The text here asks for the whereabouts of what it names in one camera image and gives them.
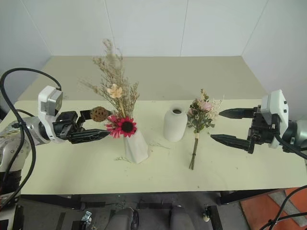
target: white vase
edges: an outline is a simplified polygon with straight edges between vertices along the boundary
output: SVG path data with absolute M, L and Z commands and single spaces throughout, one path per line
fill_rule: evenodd
M 163 134 L 165 139 L 176 142 L 182 139 L 188 117 L 181 105 L 175 104 L 164 116 Z
M 148 158 L 148 145 L 140 130 L 131 137 L 124 138 L 126 158 L 130 162 L 140 163 Z

